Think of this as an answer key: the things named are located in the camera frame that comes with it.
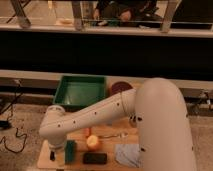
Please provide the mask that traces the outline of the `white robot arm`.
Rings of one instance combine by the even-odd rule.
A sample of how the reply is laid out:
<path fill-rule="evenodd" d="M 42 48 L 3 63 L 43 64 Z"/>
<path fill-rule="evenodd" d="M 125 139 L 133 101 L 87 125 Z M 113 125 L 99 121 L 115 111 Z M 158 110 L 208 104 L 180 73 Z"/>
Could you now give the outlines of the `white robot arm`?
<path fill-rule="evenodd" d="M 133 116 L 138 130 L 142 171 L 197 171 L 184 97 L 164 78 L 146 80 L 77 112 L 47 108 L 39 134 L 51 150 L 63 149 L 67 135 L 82 128 Z"/>

